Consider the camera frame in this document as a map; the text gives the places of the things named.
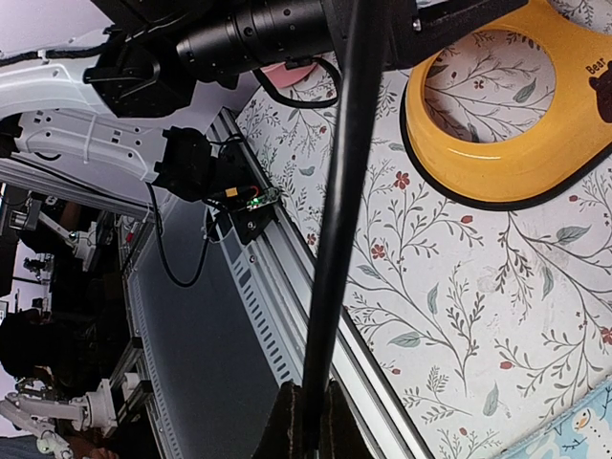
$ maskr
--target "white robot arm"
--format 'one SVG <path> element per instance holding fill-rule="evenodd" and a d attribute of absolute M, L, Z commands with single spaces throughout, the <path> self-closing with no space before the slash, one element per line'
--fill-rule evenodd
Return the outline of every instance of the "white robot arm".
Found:
<path fill-rule="evenodd" d="M 92 167 L 113 165 L 149 183 L 158 176 L 155 164 L 164 160 L 168 142 L 161 128 L 139 127 L 77 110 L 38 109 L 23 113 L 16 125 L 20 135 L 14 141 L 21 153 L 50 158 L 72 155 Z"/>
<path fill-rule="evenodd" d="M 99 44 L 108 37 L 102 31 L 81 37 L 87 43 L 71 43 L 74 47 Z M 0 120 L 11 115 L 37 110 L 71 108 L 109 115 L 111 110 L 83 75 L 94 67 L 98 57 L 53 59 L 38 52 L 38 59 L 0 67 Z"/>
<path fill-rule="evenodd" d="M 47 419 L 71 421 L 77 431 L 100 428 L 105 436 L 112 434 L 118 425 L 108 380 L 102 380 L 98 391 L 88 392 L 85 397 L 69 402 L 10 393 L 0 402 L 0 415 L 33 434 L 38 439 L 38 449 L 45 454 L 52 453 L 55 459 L 73 459 L 75 456 L 68 442 L 55 433 L 55 425 Z"/>

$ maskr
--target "yellow bowl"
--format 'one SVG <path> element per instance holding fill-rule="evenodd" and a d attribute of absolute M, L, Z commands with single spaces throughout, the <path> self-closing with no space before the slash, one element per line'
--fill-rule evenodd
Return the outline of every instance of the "yellow bowl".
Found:
<path fill-rule="evenodd" d="M 530 207 L 558 195 L 612 152 L 612 36 L 569 22 L 546 0 L 531 0 L 481 30 L 521 33 L 546 51 L 557 79 L 548 112 L 503 142 L 452 137 L 425 105 L 435 55 L 415 67 L 406 88 L 404 143 L 426 180 L 451 199 L 478 208 Z"/>

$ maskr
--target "bear logo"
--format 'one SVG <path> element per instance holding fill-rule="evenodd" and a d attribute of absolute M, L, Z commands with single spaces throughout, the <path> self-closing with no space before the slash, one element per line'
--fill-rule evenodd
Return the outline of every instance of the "bear logo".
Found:
<path fill-rule="evenodd" d="M 612 122 L 612 60 L 599 77 L 591 76 L 589 84 L 597 95 L 597 110 L 605 122 Z"/>

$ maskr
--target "wire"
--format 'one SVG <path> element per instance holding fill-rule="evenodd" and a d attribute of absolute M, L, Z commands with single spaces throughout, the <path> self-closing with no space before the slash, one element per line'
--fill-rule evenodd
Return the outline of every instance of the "wire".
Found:
<path fill-rule="evenodd" d="M 120 33 L 114 38 L 111 38 L 106 43 L 97 45 L 93 48 L 87 48 L 84 50 L 43 50 L 43 53 L 38 51 L 28 51 L 21 55 L 12 55 L 6 59 L 0 59 L 0 67 L 6 67 L 8 65 L 18 64 L 19 62 L 25 62 L 27 60 L 37 60 L 42 56 L 47 59 L 83 59 L 87 57 L 94 57 L 95 55 L 101 55 L 105 51 L 114 48 L 125 42 L 125 34 Z"/>
<path fill-rule="evenodd" d="M 123 261 L 123 265 L 121 266 L 121 275 L 124 275 L 125 272 L 127 271 L 127 267 L 130 265 L 130 261 L 132 261 L 132 257 L 134 256 L 134 253 L 136 252 L 136 247 L 138 246 L 138 242 L 139 242 L 138 239 L 135 239 L 132 241 L 132 249 L 125 257 L 125 260 Z"/>
<path fill-rule="evenodd" d="M 34 151 L 34 155 L 40 158 L 41 160 L 48 161 L 50 163 L 52 163 L 53 161 L 57 161 L 59 158 L 61 158 L 61 155 L 59 153 L 57 153 L 55 156 L 45 156 L 42 153 Z"/>
<path fill-rule="evenodd" d="M 268 96 L 270 96 L 274 102 L 297 109 L 329 108 L 338 102 L 340 86 L 342 85 L 342 77 L 340 76 L 338 69 L 322 57 L 313 57 L 313 61 L 320 65 L 332 78 L 334 87 L 336 88 L 336 96 L 334 98 L 328 98 L 327 100 L 295 100 L 294 98 L 286 98 L 278 92 L 270 79 L 261 70 L 253 70 L 253 74 L 255 75 L 255 78 L 257 78 L 257 81 L 259 81 L 259 84 L 261 84 L 266 93 L 268 93 Z"/>
<path fill-rule="evenodd" d="M 62 182 L 65 182 L 67 184 L 70 184 L 72 186 L 78 186 L 79 188 L 85 189 L 86 191 L 89 191 L 90 193 L 93 193 L 97 196 L 100 196 L 102 198 L 106 198 L 106 199 L 111 199 L 113 201 L 116 201 L 118 203 L 123 203 L 123 204 L 127 204 L 129 206 L 135 206 L 137 208 L 148 208 L 147 205 L 143 205 L 143 204 L 138 204 L 138 203 L 134 203 L 132 201 L 128 201 L 126 199 L 122 199 L 122 198 L 118 198 L 116 196 L 113 196 L 111 194 L 105 193 L 103 191 L 99 191 L 98 189 L 92 188 L 91 186 L 87 186 L 85 184 L 82 184 L 81 182 L 77 182 L 76 180 L 72 180 L 69 179 L 68 177 L 65 177 L 61 174 L 59 174 L 58 172 L 55 172 L 52 169 L 48 169 L 40 164 L 36 164 L 36 163 L 30 163 L 29 161 L 25 161 L 22 160 L 21 158 L 15 158 L 13 156 L 8 157 L 9 160 L 11 161 L 15 161 L 16 163 L 20 163 L 23 165 L 26 165 L 27 167 L 31 167 L 32 169 L 36 169 L 39 170 L 41 172 L 44 172 L 45 174 L 49 174 L 53 177 L 56 177 L 57 179 L 61 180 Z"/>
<path fill-rule="evenodd" d="M 228 146 L 234 143 L 242 143 L 243 141 L 244 139 L 239 134 L 232 134 L 222 142 L 208 141 L 208 143 L 210 143 L 211 145 Z"/>
<path fill-rule="evenodd" d="M 160 215 L 160 210 L 157 207 L 157 198 L 155 197 L 155 191 L 153 190 L 153 186 L 151 184 L 146 184 L 146 188 L 148 189 L 149 194 L 151 196 L 151 203 L 153 204 L 153 212 L 155 213 L 155 239 L 157 241 L 158 250 L 160 251 L 160 258 L 162 259 L 162 265 L 164 266 L 164 271 L 169 277 L 169 279 L 172 281 L 172 283 L 177 285 L 178 287 L 181 287 L 182 289 L 188 289 L 189 287 L 193 287 L 200 279 L 200 275 L 202 275 L 202 270 L 204 269 L 204 262 L 206 261 L 206 258 L 207 258 L 208 245 L 210 243 L 210 238 L 207 237 L 204 241 L 204 244 L 202 245 L 200 261 L 198 262 L 198 267 L 195 271 L 195 274 L 191 278 L 191 280 L 189 280 L 188 282 L 183 282 L 179 280 L 177 276 L 170 269 L 170 265 L 165 256 L 164 241 L 162 240 L 162 233 L 161 233 L 162 217 Z M 211 231 L 215 229 L 220 216 L 221 216 L 221 213 L 215 216 L 214 220 L 212 221 L 212 224 L 210 225 L 210 229 L 207 229 L 207 234 L 209 234 Z"/>
<path fill-rule="evenodd" d="M 20 203 L 10 203 L 9 201 L 7 201 L 5 196 L 0 195 L 0 198 L 2 198 L 3 206 L 8 206 L 10 208 L 20 208 L 21 206 L 26 204 L 28 202 L 28 200 L 30 199 L 30 197 L 28 196 L 26 199 L 24 199 Z"/>
<path fill-rule="evenodd" d="M 97 237 L 96 233 L 92 232 L 92 233 L 87 234 L 87 236 L 85 236 L 84 238 L 82 236 L 79 236 L 79 239 L 86 239 L 87 246 L 92 247 L 92 246 L 95 246 L 97 242 L 97 241 L 92 242 L 92 236 Z"/>
<path fill-rule="evenodd" d="M 230 237 L 230 232 L 231 232 L 231 231 L 228 231 L 228 232 L 226 233 L 226 235 L 225 235 L 225 236 L 223 236 L 222 238 L 219 238 L 219 239 L 211 239 L 211 238 L 208 236 L 208 232 L 207 232 L 207 219 L 208 219 L 208 215 L 209 215 L 209 214 L 210 214 L 210 207 L 207 207 L 207 208 L 206 208 L 206 210 L 204 211 L 204 223 L 202 224 L 202 229 L 203 229 L 203 230 L 204 230 L 204 232 L 205 232 L 205 233 L 204 233 L 204 237 L 205 237 L 206 239 L 210 239 L 210 244 L 213 244 L 213 245 L 215 245 L 215 246 L 216 246 L 217 244 L 221 244 L 221 243 L 222 243 L 222 242 L 224 242 L 226 239 L 228 239 L 228 237 Z"/>

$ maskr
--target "leaf pattern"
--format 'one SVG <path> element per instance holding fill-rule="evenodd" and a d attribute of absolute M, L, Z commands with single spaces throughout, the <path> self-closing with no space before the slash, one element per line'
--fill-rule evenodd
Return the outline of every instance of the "leaf pattern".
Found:
<path fill-rule="evenodd" d="M 543 53 L 510 32 L 446 48 L 435 65 L 448 67 L 426 81 L 429 114 L 467 141 L 519 135 L 555 93 Z M 434 456 L 489 459 L 612 371 L 612 160 L 538 208 L 463 208 L 406 156 L 398 114 L 408 77 L 387 73 L 381 84 L 344 304 Z M 318 69 L 284 91 L 306 100 L 334 88 Z M 259 92 L 239 124 L 317 254 L 336 110 L 292 114 Z"/>
<path fill-rule="evenodd" d="M 395 344 L 400 347 L 417 347 L 421 344 L 419 334 L 416 332 L 404 333 L 392 339 L 389 344 Z"/>
<path fill-rule="evenodd" d="M 578 241 L 590 228 L 564 227 L 557 231 L 557 240 L 561 246 Z"/>
<path fill-rule="evenodd" d="M 516 103 L 525 103 L 534 93 L 536 89 L 537 78 L 534 78 L 534 81 L 529 83 L 527 86 L 523 86 L 518 90 L 518 92 L 514 95 L 513 100 Z"/>
<path fill-rule="evenodd" d="M 434 315 L 438 314 L 438 285 L 436 284 L 427 294 L 427 308 Z"/>
<path fill-rule="evenodd" d="M 497 387 L 497 383 L 491 392 L 487 395 L 487 400 L 485 401 L 485 405 L 482 408 L 482 414 L 487 417 L 491 417 L 497 411 L 497 405 L 499 404 L 499 388 Z"/>
<path fill-rule="evenodd" d="M 305 169 L 299 169 L 299 173 L 305 175 L 306 177 L 310 177 L 315 173 L 315 167 L 311 165 L 310 167 L 306 167 Z"/>
<path fill-rule="evenodd" d="M 438 74 L 441 74 L 448 68 L 448 65 L 432 65 L 427 73 L 427 78 L 433 78 Z"/>

